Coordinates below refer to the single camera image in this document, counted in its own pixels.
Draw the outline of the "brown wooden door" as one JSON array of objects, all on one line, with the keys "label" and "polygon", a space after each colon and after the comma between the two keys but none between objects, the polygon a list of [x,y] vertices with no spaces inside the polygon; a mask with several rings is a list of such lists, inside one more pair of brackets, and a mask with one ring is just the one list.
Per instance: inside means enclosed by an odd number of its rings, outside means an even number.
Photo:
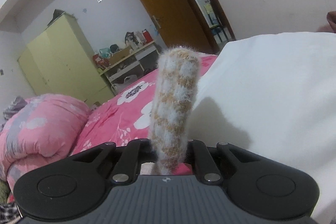
[{"label": "brown wooden door", "polygon": [[218,51],[202,15],[197,16],[188,0],[140,0],[167,47],[185,46],[199,52]]}]

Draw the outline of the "white cloth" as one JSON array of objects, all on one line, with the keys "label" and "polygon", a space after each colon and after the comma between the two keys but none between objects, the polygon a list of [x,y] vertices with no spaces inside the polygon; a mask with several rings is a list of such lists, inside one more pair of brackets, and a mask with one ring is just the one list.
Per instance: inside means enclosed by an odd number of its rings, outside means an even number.
[{"label": "white cloth", "polygon": [[228,43],[199,80],[189,137],[303,170],[320,189],[313,218],[335,223],[335,34]]}]

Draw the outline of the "cardboard box on desk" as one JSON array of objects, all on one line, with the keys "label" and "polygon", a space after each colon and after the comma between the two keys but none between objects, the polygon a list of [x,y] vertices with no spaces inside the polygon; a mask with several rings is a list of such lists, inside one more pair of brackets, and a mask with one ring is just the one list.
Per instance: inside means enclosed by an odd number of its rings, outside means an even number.
[{"label": "cardboard box on desk", "polygon": [[131,46],[127,46],[115,53],[112,53],[109,58],[110,65],[114,65],[115,63],[119,62],[123,58],[129,56],[132,50],[133,49],[131,48]]}]

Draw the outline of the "black bag on wardrobe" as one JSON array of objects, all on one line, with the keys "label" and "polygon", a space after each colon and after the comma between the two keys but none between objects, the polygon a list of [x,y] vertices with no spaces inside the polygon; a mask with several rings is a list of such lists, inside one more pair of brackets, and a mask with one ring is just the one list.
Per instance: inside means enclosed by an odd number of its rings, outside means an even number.
[{"label": "black bag on wardrobe", "polygon": [[55,9],[54,12],[53,12],[53,14],[52,14],[52,19],[47,24],[47,26],[49,27],[55,20],[57,20],[58,18],[60,18],[64,13],[65,13],[65,11],[63,11],[63,10]]}]

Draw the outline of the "white desk with shelves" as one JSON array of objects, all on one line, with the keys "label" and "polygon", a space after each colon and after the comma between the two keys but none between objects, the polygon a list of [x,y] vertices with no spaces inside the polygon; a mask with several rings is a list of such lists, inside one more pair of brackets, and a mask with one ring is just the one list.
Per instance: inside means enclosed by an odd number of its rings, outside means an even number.
[{"label": "white desk with shelves", "polygon": [[158,55],[157,44],[153,40],[137,50],[130,50],[127,56],[100,72],[100,76],[108,80],[113,94],[117,95],[127,87],[127,79],[132,75],[140,79],[146,72],[153,71],[156,68]]}]

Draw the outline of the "dark plaid shirt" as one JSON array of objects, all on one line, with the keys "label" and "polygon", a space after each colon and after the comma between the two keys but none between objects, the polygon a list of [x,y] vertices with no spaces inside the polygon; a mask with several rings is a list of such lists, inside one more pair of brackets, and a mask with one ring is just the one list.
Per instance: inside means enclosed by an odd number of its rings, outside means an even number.
[{"label": "dark plaid shirt", "polygon": [[21,219],[15,202],[1,204],[0,208],[0,224],[17,223]]}]

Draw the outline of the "pink floral bed sheet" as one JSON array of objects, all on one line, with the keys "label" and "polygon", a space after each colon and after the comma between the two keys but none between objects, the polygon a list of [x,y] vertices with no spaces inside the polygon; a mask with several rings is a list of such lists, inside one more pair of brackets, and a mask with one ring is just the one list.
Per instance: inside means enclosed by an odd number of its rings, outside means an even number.
[{"label": "pink floral bed sheet", "polygon": [[152,71],[91,110],[68,156],[109,141],[125,146],[133,139],[147,137],[156,78],[157,71]]}]

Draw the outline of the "yellow-green wardrobe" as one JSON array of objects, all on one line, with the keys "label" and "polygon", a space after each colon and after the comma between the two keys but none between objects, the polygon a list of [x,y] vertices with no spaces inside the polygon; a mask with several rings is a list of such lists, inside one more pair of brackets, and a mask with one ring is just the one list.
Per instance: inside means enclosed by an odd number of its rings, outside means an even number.
[{"label": "yellow-green wardrobe", "polygon": [[27,44],[18,63],[36,95],[63,94],[93,106],[114,96],[93,56],[76,18],[64,13]]}]

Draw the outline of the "red thermos bottle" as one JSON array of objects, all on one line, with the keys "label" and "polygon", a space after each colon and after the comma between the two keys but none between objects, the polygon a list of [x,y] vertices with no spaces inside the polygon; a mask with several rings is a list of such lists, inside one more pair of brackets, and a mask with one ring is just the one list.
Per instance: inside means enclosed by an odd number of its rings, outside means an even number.
[{"label": "red thermos bottle", "polygon": [[145,40],[146,40],[146,43],[151,42],[151,36],[150,36],[150,34],[148,33],[147,29],[144,29],[144,30],[142,31],[142,34],[143,34],[143,37],[144,37]]}]

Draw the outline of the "beige white houndstooth knit garment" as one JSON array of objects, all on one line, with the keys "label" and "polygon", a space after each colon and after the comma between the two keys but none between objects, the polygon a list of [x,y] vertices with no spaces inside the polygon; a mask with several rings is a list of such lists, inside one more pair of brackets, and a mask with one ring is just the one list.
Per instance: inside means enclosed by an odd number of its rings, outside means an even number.
[{"label": "beige white houndstooth knit garment", "polygon": [[187,126],[198,90],[201,60],[188,48],[171,48],[158,59],[149,138],[157,156],[151,174],[172,175],[187,153]]}]

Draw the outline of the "pink grey floral quilt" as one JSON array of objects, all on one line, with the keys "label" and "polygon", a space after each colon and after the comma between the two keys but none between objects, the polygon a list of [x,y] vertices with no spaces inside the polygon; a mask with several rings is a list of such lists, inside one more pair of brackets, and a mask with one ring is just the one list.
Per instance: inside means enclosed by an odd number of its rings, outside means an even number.
[{"label": "pink grey floral quilt", "polygon": [[70,96],[29,99],[1,132],[1,180],[12,189],[24,174],[67,157],[90,114],[83,101]]}]

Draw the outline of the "green pillow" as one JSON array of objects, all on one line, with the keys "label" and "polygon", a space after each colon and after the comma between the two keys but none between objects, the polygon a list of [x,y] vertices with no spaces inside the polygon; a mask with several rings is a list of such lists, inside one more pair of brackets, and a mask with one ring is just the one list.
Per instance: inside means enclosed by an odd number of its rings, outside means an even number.
[{"label": "green pillow", "polygon": [[7,203],[8,197],[10,195],[10,187],[6,181],[0,180],[0,203]]}]

